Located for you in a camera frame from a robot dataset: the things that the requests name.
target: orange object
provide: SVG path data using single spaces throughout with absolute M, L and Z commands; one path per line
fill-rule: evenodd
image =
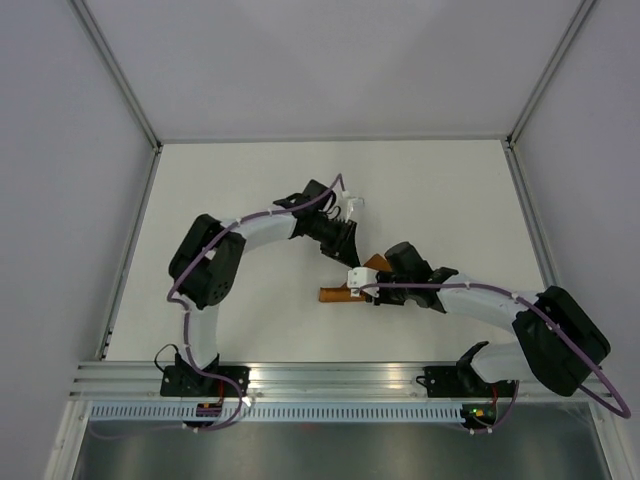
M 373 268 L 381 272 L 390 272 L 391 266 L 387 259 L 382 255 L 375 254 L 363 265 L 367 268 Z M 347 288 L 347 284 L 343 283 L 341 287 L 320 288 L 318 301 L 321 303 L 347 303 L 347 302 L 364 302 L 364 295 L 357 297 L 351 296 L 351 290 Z

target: black joint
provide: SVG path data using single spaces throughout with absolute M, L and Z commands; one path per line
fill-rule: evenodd
M 219 220 L 207 214 L 197 217 L 169 264 L 169 275 L 177 280 L 222 230 Z M 245 243 L 239 233 L 227 233 L 215 246 L 213 259 L 203 257 L 184 279 L 178 293 L 189 297 L 200 310 L 220 303 L 233 286 Z
M 328 190 L 316 180 L 311 180 L 302 193 L 293 194 L 282 200 L 273 202 L 283 208 L 293 208 L 310 202 Z M 308 236 L 320 242 L 320 252 L 329 258 L 347 265 L 351 268 L 360 266 L 358 251 L 356 249 L 357 224 L 351 220 L 345 222 L 338 219 L 329 219 L 323 209 L 335 201 L 335 194 L 328 195 L 326 200 L 320 200 L 313 205 L 292 213 L 296 218 L 296 227 L 291 238 Z
M 475 392 L 483 392 L 487 389 L 488 383 L 482 380 L 478 374 L 473 370 L 471 366 L 471 361 L 473 357 L 482 350 L 484 347 L 489 345 L 489 342 L 478 342 L 473 347 L 465 352 L 460 360 L 456 362 L 456 370 L 458 374 L 458 380 L 463 385 L 463 388 L 469 394 L 473 394 Z
M 242 395 L 249 386 L 249 367 L 243 365 L 220 365 L 218 355 L 202 369 L 205 373 L 221 375 L 235 381 Z M 165 367 L 160 387 L 161 397 L 238 397 L 238 392 L 227 382 L 201 375 L 180 354 L 175 355 L 174 365 Z
M 538 295 L 535 306 L 545 312 L 596 365 L 611 352 L 606 337 L 569 293 L 556 286 Z M 569 397 L 591 369 L 535 312 L 520 312 L 512 323 L 535 377 L 558 395 Z
M 380 283 L 441 284 L 453 275 L 458 274 L 457 270 L 447 267 L 441 267 L 434 271 L 429 262 L 424 260 L 409 242 L 402 242 L 391 247 L 384 256 L 389 262 L 393 273 L 378 273 L 378 282 Z M 403 305 L 407 299 L 412 299 L 422 308 L 432 308 L 441 313 L 446 313 L 437 295 L 440 291 L 439 289 L 394 288 L 381 289 L 381 291 L 384 292 L 381 297 L 384 297 L 379 300 L 379 303 Z

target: gray wall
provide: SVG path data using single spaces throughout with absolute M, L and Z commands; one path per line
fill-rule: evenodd
M 640 2 L 600 2 L 520 142 L 552 254 L 640 414 Z M 640 451 L 640 420 L 631 427 Z
M 0 465 L 40 478 L 150 148 L 65 0 L 0 13 Z

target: cable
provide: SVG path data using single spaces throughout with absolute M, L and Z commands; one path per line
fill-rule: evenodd
M 333 215 L 333 217 L 330 217 L 330 215 L 333 214 L 333 212 L 335 212 L 336 210 L 338 210 L 338 212 L 335 215 Z M 340 208 L 340 205 L 336 205 L 335 207 L 333 207 L 331 210 L 327 211 L 326 213 L 327 213 L 327 218 L 330 218 L 330 220 L 335 220 L 342 213 L 342 208 Z
M 427 380 L 427 377 L 425 377 L 424 375 L 418 375 L 418 376 L 416 377 L 416 383 L 417 383 L 418 385 L 421 385 L 421 386 L 423 386 L 424 388 L 429 388 L 429 387 L 427 387 L 427 384 L 426 384 L 426 383 L 424 383 L 426 380 Z
M 482 420 L 480 420 L 478 417 L 473 417 L 473 421 L 474 422 L 478 422 L 480 425 L 482 425 L 483 427 L 487 427 L 487 428 L 493 428 L 493 425 L 495 425 L 495 423 L 493 425 L 491 425 L 490 423 L 487 422 L 483 422 Z
M 493 399 L 491 400 L 491 407 L 494 410 L 497 410 L 498 408 L 498 389 L 496 388 L 495 385 L 491 385 L 491 393 L 493 395 Z
M 338 201 L 338 197 L 336 195 L 336 192 L 331 192 L 329 195 L 331 195 L 331 200 L 329 200 L 329 205 L 327 205 L 325 207 L 325 209 L 323 210 L 324 212 L 329 212 L 330 210 L 333 209 L 333 206 L 336 204 L 336 202 Z
M 156 353 L 156 356 L 153 357 L 153 364 L 156 366 L 156 368 L 158 370 L 160 370 L 162 372 L 162 374 L 164 375 L 164 368 L 162 368 L 159 364 L 158 364 L 158 357 L 160 356 L 160 354 L 167 348 L 167 347 L 173 347 L 173 349 L 176 351 L 176 353 L 179 352 L 178 350 L 178 346 L 175 343 L 167 343 L 164 347 L 162 347 L 160 350 L 158 350 L 158 353 Z
M 296 205 L 295 207 L 286 208 L 286 209 L 283 209 L 283 210 L 275 210 L 275 211 L 266 210 L 266 211 L 263 211 L 263 212 L 252 213 L 250 215 L 246 215 L 246 216 L 242 217 L 239 222 L 238 221 L 232 222 L 230 225 L 225 227 L 220 233 L 218 233 L 202 249 L 202 251 L 198 255 L 196 255 L 196 257 L 193 259 L 193 261 L 189 264 L 189 266 L 187 266 L 187 268 L 185 268 L 185 270 L 182 272 L 182 274 L 176 279 L 176 281 L 173 284 L 173 286 L 169 289 L 169 292 L 167 293 L 167 302 L 176 303 L 176 304 L 180 305 L 184 310 L 182 338 L 184 340 L 185 353 L 187 354 L 187 361 L 189 362 L 189 365 L 191 365 L 191 368 L 193 368 L 193 370 L 195 372 L 197 372 L 198 374 L 202 375 L 203 377 L 213 378 L 215 380 L 228 383 L 238 393 L 238 406 L 236 407 L 236 409 L 234 410 L 233 414 L 228 419 L 226 419 L 224 422 L 222 422 L 219 425 L 212 425 L 210 427 L 203 427 L 200 430 L 203 430 L 203 431 L 221 430 L 223 428 L 226 428 L 226 427 L 230 426 L 232 423 L 234 423 L 235 418 L 240 414 L 240 412 L 242 410 L 242 389 L 240 388 L 240 386 L 235 381 L 233 381 L 229 377 L 225 377 L 224 375 L 218 375 L 218 374 L 215 374 L 215 373 L 208 373 L 208 372 L 205 372 L 204 370 L 202 370 L 201 368 L 198 367 L 198 365 L 196 364 L 196 362 L 195 362 L 195 360 L 193 358 L 193 354 L 191 352 L 191 346 L 189 344 L 189 321 L 190 321 L 190 318 L 191 318 L 191 309 L 189 307 L 189 304 L 186 301 L 182 300 L 181 298 L 174 298 L 174 295 L 178 291 L 178 288 L 180 288 L 182 283 L 185 281 L 185 279 L 191 274 L 193 269 L 196 268 L 198 263 L 200 263 L 200 261 L 205 257 L 205 255 L 207 253 L 209 253 L 220 242 L 220 240 L 222 240 L 222 238 L 227 233 L 229 233 L 232 230 L 234 230 L 235 228 L 237 228 L 241 223 L 246 223 L 248 221 L 255 220 L 255 219 L 261 218 L 261 217 L 267 217 L 267 216 L 271 216 L 271 215 L 286 215 L 286 214 L 289 214 L 289 213 L 294 213 L 294 212 L 297 212 L 297 211 L 300 211 L 300 210 L 304 210 L 305 208 L 308 208 L 308 207 L 310 207 L 312 205 L 315 205 L 316 203 L 318 203 L 319 201 L 321 201 L 322 199 L 326 198 L 329 195 L 333 194 L 334 197 L 335 197 L 335 193 L 333 193 L 333 189 L 338 184 L 340 185 L 340 188 L 344 191 L 345 188 L 344 188 L 344 181 L 342 179 L 342 174 L 338 174 L 336 176 L 335 180 L 329 186 L 329 188 L 327 188 L 323 193 L 321 193 L 317 197 L 309 200 L 308 202 L 305 202 L 305 203 L 303 203 L 301 205 Z
M 127 432 L 127 433 L 119 433 L 116 435 L 104 435 L 102 433 L 98 433 L 93 428 L 93 424 L 97 422 L 88 421 L 87 422 L 87 431 L 89 435 L 97 438 L 98 440 L 124 440 L 126 438 L 137 437 L 138 435 L 143 435 L 145 433 L 150 432 L 160 432 L 164 430 L 183 430 L 184 427 L 181 424 L 172 423 L 171 425 L 156 425 L 155 427 L 145 428 L 144 430 L 140 430 L 138 432 Z
M 631 418 L 631 410 L 629 406 L 620 395 L 620 392 L 616 390 L 613 386 L 613 383 L 607 378 L 607 376 L 602 372 L 600 367 L 593 363 L 586 353 L 584 353 L 580 347 L 578 347 L 573 340 L 571 340 L 566 333 L 562 331 L 562 329 L 558 326 L 556 322 L 554 322 L 546 313 L 536 307 L 534 304 L 529 302 L 528 300 L 522 298 L 520 295 L 514 292 L 510 292 L 509 290 L 505 290 L 504 288 L 496 287 L 494 285 L 487 285 L 485 283 L 370 283 L 368 285 L 364 285 L 360 287 L 360 291 L 363 291 L 367 288 L 407 288 L 407 289 L 422 289 L 422 290 L 439 290 L 441 288 L 478 288 L 480 290 L 488 290 L 490 292 L 499 293 L 508 298 L 512 298 L 515 302 L 520 303 L 531 310 L 533 313 L 538 315 L 555 333 L 569 349 L 576 354 L 576 356 L 582 360 L 587 367 L 593 372 L 593 374 L 598 377 L 598 379 L 602 382 L 602 384 L 609 390 L 611 396 L 615 399 L 619 408 L 616 408 L 614 405 L 611 405 L 607 401 L 605 401 L 602 397 L 585 387 L 584 385 L 579 385 L 578 388 L 595 400 L 598 404 L 602 405 L 604 408 L 609 410 L 610 412 L 618 415 L 622 418 Z

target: red wire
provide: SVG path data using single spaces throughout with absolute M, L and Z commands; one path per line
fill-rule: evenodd
M 496 404 L 498 403 L 498 389 L 495 387 L 495 385 L 491 385 L 491 391 L 493 392 L 493 401 L 491 402 L 491 406 L 495 408 Z

